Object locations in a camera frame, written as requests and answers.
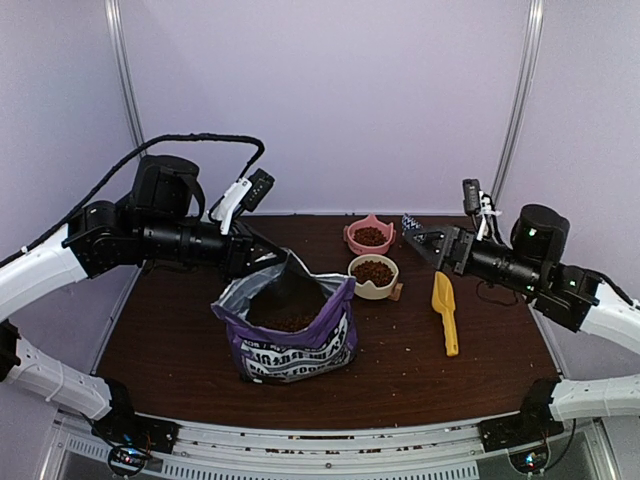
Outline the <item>yellow plastic food scoop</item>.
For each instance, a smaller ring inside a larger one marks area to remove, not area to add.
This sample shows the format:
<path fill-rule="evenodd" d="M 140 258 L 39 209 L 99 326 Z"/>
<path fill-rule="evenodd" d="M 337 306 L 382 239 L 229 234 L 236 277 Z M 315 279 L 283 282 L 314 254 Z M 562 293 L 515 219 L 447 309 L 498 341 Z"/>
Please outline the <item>yellow plastic food scoop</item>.
<path fill-rule="evenodd" d="M 449 277 L 442 271 L 436 271 L 432 290 L 431 305 L 433 310 L 441 316 L 445 350 L 448 357 L 459 354 L 459 342 L 455 322 L 455 295 Z"/>

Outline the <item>purple pet food bag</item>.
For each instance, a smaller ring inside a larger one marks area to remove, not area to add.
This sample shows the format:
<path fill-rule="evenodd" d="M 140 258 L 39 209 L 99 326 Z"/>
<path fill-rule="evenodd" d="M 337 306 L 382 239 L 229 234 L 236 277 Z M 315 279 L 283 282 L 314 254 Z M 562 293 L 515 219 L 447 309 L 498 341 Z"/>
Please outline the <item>purple pet food bag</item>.
<path fill-rule="evenodd" d="M 354 294 L 353 277 L 314 274 L 289 250 L 284 262 L 232 281 L 211 310 L 243 381 L 290 384 L 354 360 Z"/>

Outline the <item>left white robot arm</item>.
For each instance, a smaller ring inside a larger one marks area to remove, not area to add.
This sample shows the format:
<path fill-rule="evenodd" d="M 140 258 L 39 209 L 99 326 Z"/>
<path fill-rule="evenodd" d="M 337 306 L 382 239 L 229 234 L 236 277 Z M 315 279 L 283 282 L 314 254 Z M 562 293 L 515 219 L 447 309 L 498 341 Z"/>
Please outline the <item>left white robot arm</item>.
<path fill-rule="evenodd" d="M 120 266 L 153 260 L 214 266 L 224 279 L 233 280 L 284 261 L 282 249 L 239 220 L 255 210 L 274 178 L 262 169 L 240 176 L 206 212 L 198 174 L 189 160 L 147 155 L 138 164 L 131 191 L 118 202 L 81 207 L 35 247 L 2 266 L 2 380 L 104 422 L 123 444 L 143 436 L 143 421 L 124 385 L 84 375 L 37 352 L 9 318 L 55 290 Z"/>

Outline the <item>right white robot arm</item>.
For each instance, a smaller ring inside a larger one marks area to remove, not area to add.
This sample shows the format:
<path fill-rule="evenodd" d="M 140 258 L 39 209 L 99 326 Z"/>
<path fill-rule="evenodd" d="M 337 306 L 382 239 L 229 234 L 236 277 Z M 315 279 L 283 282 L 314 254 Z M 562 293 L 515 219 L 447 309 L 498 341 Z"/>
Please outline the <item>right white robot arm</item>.
<path fill-rule="evenodd" d="M 515 411 L 532 386 L 557 380 L 534 314 L 577 331 L 600 286 L 573 266 L 545 270 L 527 286 L 518 269 L 538 269 L 535 254 L 478 242 L 463 273 L 452 278 L 460 351 L 450 357 L 431 306 L 432 264 L 401 239 L 389 254 L 403 290 L 396 301 L 354 299 L 354 361 L 284 386 L 254 385 L 252 426 L 417 426 Z"/>

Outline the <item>pink cat-ear pet bowl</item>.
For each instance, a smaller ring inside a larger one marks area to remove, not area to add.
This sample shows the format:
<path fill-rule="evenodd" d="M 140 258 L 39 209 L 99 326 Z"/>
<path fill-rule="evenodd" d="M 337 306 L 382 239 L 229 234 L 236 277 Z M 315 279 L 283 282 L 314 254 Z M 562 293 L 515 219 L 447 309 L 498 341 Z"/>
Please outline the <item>pink cat-ear pet bowl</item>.
<path fill-rule="evenodd" d="M 343 240 L 355 255 L 386 254 L 396 239 L 393 222 L 385 223 L 369 214 L 343 229 Z"/>

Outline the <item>cream cat-ear pet bowl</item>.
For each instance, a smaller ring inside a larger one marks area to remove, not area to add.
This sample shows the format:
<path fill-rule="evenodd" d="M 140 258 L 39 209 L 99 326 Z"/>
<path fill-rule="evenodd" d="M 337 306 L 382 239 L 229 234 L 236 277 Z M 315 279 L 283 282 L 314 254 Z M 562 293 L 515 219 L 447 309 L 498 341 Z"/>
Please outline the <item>cream cat-ear pet bowl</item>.
<path fill-rule="evenodd" d="M 398 286 L 399 268 L 379 254 L 357 256 L 348 265 L 347 274 L 356 280 L 355 294 L 365 300 L 391 298 Z"/>

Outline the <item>blue white patterned bowl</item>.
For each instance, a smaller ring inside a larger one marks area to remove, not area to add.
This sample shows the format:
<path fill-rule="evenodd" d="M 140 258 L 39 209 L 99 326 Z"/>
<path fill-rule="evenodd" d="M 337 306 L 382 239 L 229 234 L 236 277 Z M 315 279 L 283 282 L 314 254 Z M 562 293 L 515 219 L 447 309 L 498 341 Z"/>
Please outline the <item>blue white patterned bowl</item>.
<path fill-rule="evenodd" d="M 423 225 L 413 216 L 405 213 L 401 218 L 402 235 L 405 240 L 424 240 Z"/>

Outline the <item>brown kibble in pink bowl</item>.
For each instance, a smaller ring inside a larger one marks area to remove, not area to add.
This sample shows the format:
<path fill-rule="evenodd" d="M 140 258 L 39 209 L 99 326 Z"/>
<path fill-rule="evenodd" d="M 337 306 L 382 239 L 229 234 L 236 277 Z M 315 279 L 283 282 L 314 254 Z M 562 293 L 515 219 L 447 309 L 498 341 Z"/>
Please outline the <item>brown kibble in pink bowl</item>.
<path fill-rule="evenodd" d="M 353 239 L 356 243 L 366 247 L 378 247 L 384 245 L 387 237 L 384 232 L 374 226 L 359 228 L 354 231 Z"/>

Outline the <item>wooden bowl stand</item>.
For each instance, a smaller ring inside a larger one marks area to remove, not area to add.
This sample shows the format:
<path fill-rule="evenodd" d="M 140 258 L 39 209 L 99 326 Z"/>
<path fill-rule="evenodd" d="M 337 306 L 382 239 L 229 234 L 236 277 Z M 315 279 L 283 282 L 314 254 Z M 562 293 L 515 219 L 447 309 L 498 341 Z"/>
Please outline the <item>wooden bowl stand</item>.
<path fill-rule="evenodd" d="M 399 301 L 402 295 L 402 290 L 403 284 L 401 282 L 397 282 L 389 295 L 389 299 L 392 301 Z"/>

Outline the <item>brown kibble in cream bowl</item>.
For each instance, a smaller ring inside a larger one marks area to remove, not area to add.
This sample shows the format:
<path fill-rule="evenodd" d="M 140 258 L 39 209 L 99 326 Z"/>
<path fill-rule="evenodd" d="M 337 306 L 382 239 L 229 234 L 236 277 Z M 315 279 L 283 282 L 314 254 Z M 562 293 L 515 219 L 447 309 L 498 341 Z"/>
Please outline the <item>brown kibble in cream bowl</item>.
<path fill-rule="evenodd" d="M 379 288 L 390 284 L 394 278 L 393 270 L 380 261 L 366 260 L 353 267 L 351 272 L 358 283 L 372 282 Z"/>

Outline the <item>right aluminium corner post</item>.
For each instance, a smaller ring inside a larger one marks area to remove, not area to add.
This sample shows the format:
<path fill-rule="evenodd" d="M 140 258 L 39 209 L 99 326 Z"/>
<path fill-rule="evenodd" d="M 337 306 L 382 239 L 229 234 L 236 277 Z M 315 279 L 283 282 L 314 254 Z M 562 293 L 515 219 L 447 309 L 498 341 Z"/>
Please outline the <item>right aluminium corner post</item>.
<path fill-rule="evenodd" d="M 525 116 L 527 100 L 533 85 L 543 33 L 545 2 L 543 0 L 531 0 L 528 2 L 528 6 L 529 10 L 514 99 L 491 188 L 491 196 L 496 205 L 500 203 L 509 178 L 509 171 L 513 163 Z"/>

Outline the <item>aluminium corner post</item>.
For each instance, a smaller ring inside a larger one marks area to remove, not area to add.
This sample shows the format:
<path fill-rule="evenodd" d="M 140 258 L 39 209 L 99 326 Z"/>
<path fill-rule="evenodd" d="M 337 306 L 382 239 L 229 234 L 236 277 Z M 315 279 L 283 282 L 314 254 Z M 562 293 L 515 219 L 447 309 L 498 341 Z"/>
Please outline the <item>aluminium corner post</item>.
<path fill-rule="evenodd" d="M 128 58 L 121 2 L 118 0 L 105 0 L 104 8 L 127 126 L 133 145 L 139 147 L 144 143 L 145 136 Z"/>
<path fill-rule="evenodd" d="M 531 0 L 528 2 L 528 6 L 529 10 L 514 99 L 491 188 L 491 196 L 496 205 L 500 203 L 509 178 L 509 171 L 513 163 L 525 116 L 527 100 L 533 85 L 543 33 L 545 2 L 543 0 Z"/>

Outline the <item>front aluminium frame rail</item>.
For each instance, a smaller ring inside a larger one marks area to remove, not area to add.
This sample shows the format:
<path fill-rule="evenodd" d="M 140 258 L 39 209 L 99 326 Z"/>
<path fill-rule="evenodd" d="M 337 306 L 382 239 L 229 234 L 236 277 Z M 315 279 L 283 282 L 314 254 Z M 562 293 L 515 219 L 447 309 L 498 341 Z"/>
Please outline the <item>front aluminium frame rail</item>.
<path fill-rule="evenodd" d="M 477 419 L 414 427 L 291 430 L 179 420 L 169 453 L 154 453 L 139 479 L 527 479 L 523 461 L 544 456 L 539 479 L 617 479 L 601 422 L 490 452 Z"/>

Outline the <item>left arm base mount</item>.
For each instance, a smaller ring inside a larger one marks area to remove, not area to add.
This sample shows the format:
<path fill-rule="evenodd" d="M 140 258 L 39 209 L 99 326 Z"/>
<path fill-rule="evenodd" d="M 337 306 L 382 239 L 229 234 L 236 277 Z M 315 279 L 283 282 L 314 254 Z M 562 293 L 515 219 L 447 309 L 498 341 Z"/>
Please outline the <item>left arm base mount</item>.
<path fill-rule="evenodd" d="M 91 433 L 108 446 L 106 464 L 116 477 L 130 478 L 161 463 L 158 454 L 171 454 L 178 438 L 175 422 L 136 415 L 132 424 L 87 419 Z"/>

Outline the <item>left aluminium corner post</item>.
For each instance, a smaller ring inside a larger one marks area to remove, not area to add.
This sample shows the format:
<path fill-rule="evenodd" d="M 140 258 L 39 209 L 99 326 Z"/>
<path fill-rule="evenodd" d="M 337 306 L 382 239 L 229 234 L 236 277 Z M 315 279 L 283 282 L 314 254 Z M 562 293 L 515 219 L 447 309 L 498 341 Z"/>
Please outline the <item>left aluminium corner post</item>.
<path fill-rule="evenodd" d="M 121 2 L 118 0 L 105 0 L 104 8 L 127 126 L 133 145 L 139 147 L 144 143 L 145 136 L 128 58 Z"/>

